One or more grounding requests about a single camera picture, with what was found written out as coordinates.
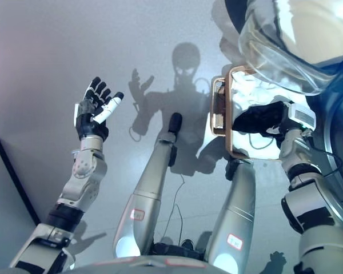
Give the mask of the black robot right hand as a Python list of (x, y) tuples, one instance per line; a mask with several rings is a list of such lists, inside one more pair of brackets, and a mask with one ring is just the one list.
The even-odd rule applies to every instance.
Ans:
[(282, 102), (283, 107), (278, 123), (266, 130), (267, 133), (285, 136), (290, 130), (314, 131), (317, 125), (316, 114), (308, 106), (293, 102)]

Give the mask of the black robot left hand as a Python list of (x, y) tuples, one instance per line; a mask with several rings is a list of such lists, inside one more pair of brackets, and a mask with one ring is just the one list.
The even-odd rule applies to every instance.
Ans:
[(107, 84), (95, 77), (87, 87), (83, 99), (74, 107), (74, 127), (78, 138), (95, 135), (103, 141), (109, 136), (106, 120), (120, 105), (124, 94), (111, 95)]

